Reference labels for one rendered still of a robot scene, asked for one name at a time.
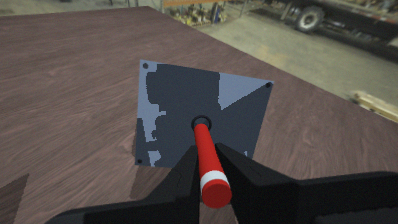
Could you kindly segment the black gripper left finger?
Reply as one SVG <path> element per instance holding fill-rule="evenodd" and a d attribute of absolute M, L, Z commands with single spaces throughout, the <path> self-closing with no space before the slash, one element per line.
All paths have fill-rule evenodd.
<path fill-rule="evenodd" d="M 199 224 L 200 175 L 197 145 L 143 200 L 79 207 L 45 224 Z"/>

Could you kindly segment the blue-grey sloped panel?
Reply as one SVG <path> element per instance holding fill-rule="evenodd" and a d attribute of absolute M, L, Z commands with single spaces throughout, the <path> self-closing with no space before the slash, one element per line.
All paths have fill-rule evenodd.
<path fill-rule="evenodd" d="M 273 82 L 140 60 L 135 165 L 174 168 L 198 124 L 252 159 Z"/>

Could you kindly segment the red peg with white band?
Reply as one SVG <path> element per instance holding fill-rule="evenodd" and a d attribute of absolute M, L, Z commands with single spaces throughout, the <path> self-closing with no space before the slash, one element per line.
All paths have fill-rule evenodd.
<path fill-rule="evenodd" d="M 196 125 L 194 136 L 198 149 L 200 187 L 203 202 L 212 209 L 222 208 L 230 202 L 232 192 L 208 127 L 205 124 Z"/>

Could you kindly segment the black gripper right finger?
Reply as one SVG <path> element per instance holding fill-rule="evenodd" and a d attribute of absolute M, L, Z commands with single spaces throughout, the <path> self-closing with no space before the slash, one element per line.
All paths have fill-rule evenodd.
<path fill-rule="evenodd" d="M 238 224 L 310 224 L 318 214 L 398 205 L 398 173 L 296 180 L 215 143 Z"/>

